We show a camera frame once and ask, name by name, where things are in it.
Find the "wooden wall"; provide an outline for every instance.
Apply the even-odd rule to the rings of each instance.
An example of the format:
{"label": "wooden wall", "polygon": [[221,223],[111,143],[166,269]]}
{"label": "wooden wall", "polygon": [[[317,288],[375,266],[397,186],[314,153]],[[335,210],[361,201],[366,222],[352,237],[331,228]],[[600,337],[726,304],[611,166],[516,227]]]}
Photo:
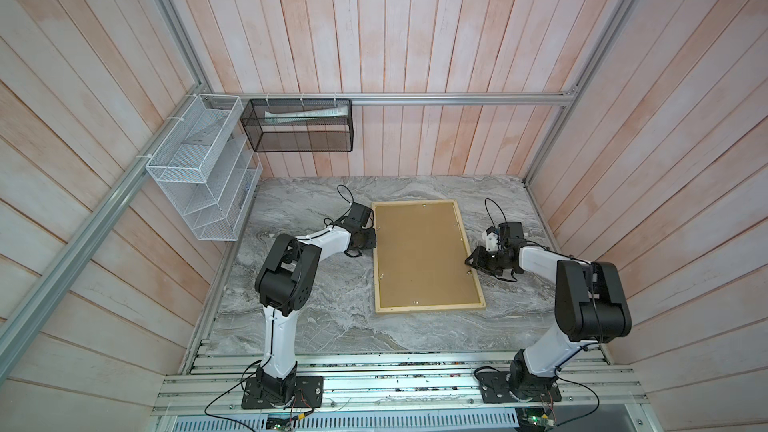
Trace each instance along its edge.
{"label": "wooden wall", "polygon": [[768,0],[641,0],[532,183],[566,253],[618,266],[610,350],[666,430],[768,427],[766,79]]}
{"label": "wooden wall", "polygon": [[[220,92],[568,90],[617,0],[174,0]],[[353,108],[353,152],[275,176],[523,176],[557,108]]]}
{"label": "wooden wall", "polygon": [[[153,0],[0,0],[0,322],[194,80]],[[0,429],[130,430],[221,251],[147,183],[0,386]]]}

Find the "white mesh organizer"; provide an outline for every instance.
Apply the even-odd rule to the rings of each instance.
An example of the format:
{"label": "white mesh organizer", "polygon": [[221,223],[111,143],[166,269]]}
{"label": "white mesh organizer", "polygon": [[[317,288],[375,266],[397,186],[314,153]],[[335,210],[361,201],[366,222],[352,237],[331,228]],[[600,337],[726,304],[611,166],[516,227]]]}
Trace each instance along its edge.
{"label": "white mesh organizer", "polygon": [[236,96],[196,97],[147,164],[202,240],[237,240],[261,176],[261,162],[249,168],[254,151],[245,134],[231,138],[242,112]]}

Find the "robotic arm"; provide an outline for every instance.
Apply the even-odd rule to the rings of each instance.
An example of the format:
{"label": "robotic arm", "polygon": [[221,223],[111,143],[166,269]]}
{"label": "robotic arm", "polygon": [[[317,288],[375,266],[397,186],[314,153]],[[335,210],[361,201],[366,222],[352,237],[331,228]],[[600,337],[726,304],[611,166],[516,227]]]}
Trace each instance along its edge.
{"label": "robotic arm", "polygon": [[538,244],[529,245],[533,242],[524,238],[520,222],[490,228],[484,240],[486,247],[477,247],[467,258],[467,265],[494,276],[505,269],[532,272],[554,282],[556,289],[555,324],[535,344],[515,355],[509,374],[475,374],[483,384],[483,398],[488,396],[491,403],[508,401],[511,392],[514,399],[526,401],[551,393],[554,400],[560,400],[554,388],[557,370],[587,346],[624,337],[632,328],[618,271],[609,262],[586,262]]}
{"label": "robotic arm", "polygon": [[[256,278],[256,292],[264,306],[266,337],[261,365],[254,378],[246,382],[244,408],[288,404],[295,397],[296,389],[306,385],[296,382],[294,346],[299,310],[310,298],[321,260],[339,252],[348,257],[359,257],[361,250],[376,246],[376,232],[373,227],[365,227],[371,214],[370,208],[353,202],[347,214],[323,230],[299,237],[280,234],[275,239]],[[314,394],[302,393],[304,400],[313,402]]]}

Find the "black wire basket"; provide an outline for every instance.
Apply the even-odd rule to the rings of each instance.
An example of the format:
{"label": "black wire basket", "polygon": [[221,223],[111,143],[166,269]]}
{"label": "black wire basket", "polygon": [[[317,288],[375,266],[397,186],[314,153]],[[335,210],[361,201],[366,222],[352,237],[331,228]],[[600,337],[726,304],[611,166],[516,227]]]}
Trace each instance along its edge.
{"label": "black wire basket", "polygon": [[240,118],[256,152],[350,152],[352,101],[252,99]]}

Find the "gray marble tabletop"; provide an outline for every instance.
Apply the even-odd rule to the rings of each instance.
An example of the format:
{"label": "gray marble tabletop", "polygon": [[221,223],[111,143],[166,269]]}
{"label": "gray marble tabletop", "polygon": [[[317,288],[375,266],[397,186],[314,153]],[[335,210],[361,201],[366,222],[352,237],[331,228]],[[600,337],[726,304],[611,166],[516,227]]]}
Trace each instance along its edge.
{"label": "gray marble tabletop", "polygon": [[[542,224],[523,184],[508,176],[270,178],[258,185],[236,263],[210,335],[210,354],[261,354],[264,317],[254,282],[274,237],[304,235],[323,228],[348,204],[343,183],[356,202],[454,198],[472,248],[490,226],[483,201],[493,198],[507,220],[520,221],[526,237],[547,244]],[[496,223],[501,213],[490,208]],[[336,254],[320,263],[314,289],[296,329],[298,354],[397,350],[516,350],[542,336],[554,322],[554,285],[527,273],[518,282],[480,274],[484,311],[376,314],[373,259]]]}

